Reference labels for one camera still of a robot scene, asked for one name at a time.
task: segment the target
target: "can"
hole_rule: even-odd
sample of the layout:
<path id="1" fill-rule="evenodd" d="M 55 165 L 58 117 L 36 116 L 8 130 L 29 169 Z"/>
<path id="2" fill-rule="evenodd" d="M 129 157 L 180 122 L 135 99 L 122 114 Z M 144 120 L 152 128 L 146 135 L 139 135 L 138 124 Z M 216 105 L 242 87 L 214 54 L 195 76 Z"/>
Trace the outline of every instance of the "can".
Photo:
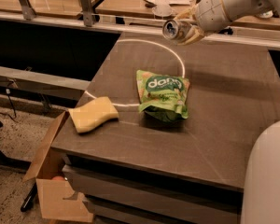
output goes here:
<path id="1" fill-rule="evenodd" d="M 162 26 L 162 34 L 167 40 L 182 41 L 191 27 L 192 24 L 189 21 L 168 20 Z"/>

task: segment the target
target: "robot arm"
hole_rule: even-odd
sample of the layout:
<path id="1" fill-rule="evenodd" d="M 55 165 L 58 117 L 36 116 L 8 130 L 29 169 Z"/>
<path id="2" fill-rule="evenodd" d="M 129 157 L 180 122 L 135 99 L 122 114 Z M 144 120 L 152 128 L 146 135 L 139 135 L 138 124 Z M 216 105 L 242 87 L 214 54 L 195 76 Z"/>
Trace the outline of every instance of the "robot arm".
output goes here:
<path id="1" fill-rule="evenodd" d="M 280 15 L 280 0 L 202 0 L 175 17 L 176 21 L 191 21 L 189 31 L 177 43 L 194 43 L 206 35 L 219 32 L 243 16 L 272 9 L 276 9 Z"/>

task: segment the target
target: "yellow sponge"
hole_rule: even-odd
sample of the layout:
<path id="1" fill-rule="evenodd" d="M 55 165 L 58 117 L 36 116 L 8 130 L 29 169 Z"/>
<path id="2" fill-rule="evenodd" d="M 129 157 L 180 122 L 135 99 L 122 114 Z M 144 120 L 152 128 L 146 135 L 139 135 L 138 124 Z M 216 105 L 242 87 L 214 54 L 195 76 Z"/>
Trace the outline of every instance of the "yellow sponge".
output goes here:
<path id="1" fill-rule="evenodd" d="M 119 117 L 119 112 L 108 97 L 96 98 L 81 107 L 69 108 L 68 112 L 78 133 L 89 132 L 107 120 Z"/>

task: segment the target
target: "chip bag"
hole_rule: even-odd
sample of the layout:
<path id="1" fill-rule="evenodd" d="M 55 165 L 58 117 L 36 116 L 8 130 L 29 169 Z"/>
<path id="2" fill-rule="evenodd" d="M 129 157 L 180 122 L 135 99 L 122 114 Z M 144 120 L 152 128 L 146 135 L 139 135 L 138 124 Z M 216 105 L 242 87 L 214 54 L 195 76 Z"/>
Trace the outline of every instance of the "chip bag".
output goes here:
<path id="1" fill-rule="evenodd" d="M 140 97 L 139 112 L 164 122 L 173 122 L 188 117 L 185 105 L 189 80 L 182 77 L 157 75 L 137 71 L 137 87 Z"/>

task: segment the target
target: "table surface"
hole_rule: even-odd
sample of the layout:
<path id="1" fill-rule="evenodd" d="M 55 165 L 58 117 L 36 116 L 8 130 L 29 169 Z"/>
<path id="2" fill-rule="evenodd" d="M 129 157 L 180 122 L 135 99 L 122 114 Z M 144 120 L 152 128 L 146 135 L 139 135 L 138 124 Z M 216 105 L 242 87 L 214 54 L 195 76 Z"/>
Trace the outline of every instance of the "table surface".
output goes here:
<path id="1" fill-rule="evenodd" d="M 138 112 L 136 71 L 191 82 L 189 118 L 163 123 Z M 77 134 L 69 119 L 52 148 L 204 184 L 243 189 L 251 148 L 280 120 L 280 78 L 263 47 L 201 41 L 180 47 L 162 37 L 122 34 L 77 106 L 108 96 L 119 112 Z"/>
<path id="2" fill-rule="evenodd" d="M 105 15 L 117 15 L 133 18 L 160 19 L 152 13 L 152 8 L 145 7 L 144 0 L 104 0 L 96 9 L 96 13 Z M 176 12 L 186 9 L 188 6 L 172 6 Z M 246 16 L 232 25 L 241 27 L 252 27 L 260 29 L 280 30 L 280 19 L 269 18 L 267 20 L 259 19 L 254 16 Z"/>
<path id="3" fill-rule="evenodd" d="M 77 18 L 81 15 L 79 0 L 29 0 L 38 15 Z M 91 0 L 95 5 L 100 0 Z M 19 0 L 0 0 L 0 10 L 21 12 Z"/>

